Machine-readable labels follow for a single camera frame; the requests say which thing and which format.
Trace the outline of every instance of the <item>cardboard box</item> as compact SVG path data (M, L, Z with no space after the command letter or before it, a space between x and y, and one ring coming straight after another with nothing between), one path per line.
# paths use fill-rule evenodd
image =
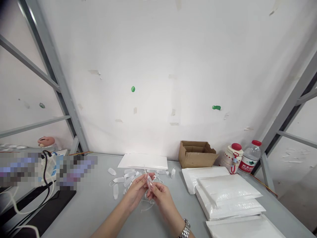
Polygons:
M178 160L183 169L211 167L218 156L208 142L182 140Z

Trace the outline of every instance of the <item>green push pin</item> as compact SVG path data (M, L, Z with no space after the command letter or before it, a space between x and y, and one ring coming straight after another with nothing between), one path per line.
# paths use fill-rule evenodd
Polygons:
M217 110L220 110L221 109L221 106L212 106L212 109L217 109Z

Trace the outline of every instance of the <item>pixelated area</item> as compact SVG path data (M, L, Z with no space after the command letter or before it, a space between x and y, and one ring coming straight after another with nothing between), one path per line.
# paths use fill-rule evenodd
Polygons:
M41 153L0 153L0 186L41 185Z
M97 161L97 156L56 156L56 166L51 176L46 173L46 180L55 180L56 190L77 190L77 183ZM44 166L41 153L0 153L0 187L45 186Z
M57 190L77 190L77 183L94 169L97 162L97 156L57 156Z

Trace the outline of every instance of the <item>wristwatch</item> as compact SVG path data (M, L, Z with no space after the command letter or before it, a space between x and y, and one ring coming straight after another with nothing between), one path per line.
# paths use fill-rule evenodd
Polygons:
M183 230L183 232L179 235L178 238L188 238L189 237L189 233L191 231L191 225L189 224L189 221L185 218L184 219L185 222L185 228Z

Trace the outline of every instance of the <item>red lid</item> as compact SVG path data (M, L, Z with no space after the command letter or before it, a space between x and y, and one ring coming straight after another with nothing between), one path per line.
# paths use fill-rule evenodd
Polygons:
M242 146L238 143L233 143L231 145L231 148L234 149L234 150L241 150L242 149Z
M252 144L257 145L257 146L261 146L262 142L258 141L258 140L253 140Z

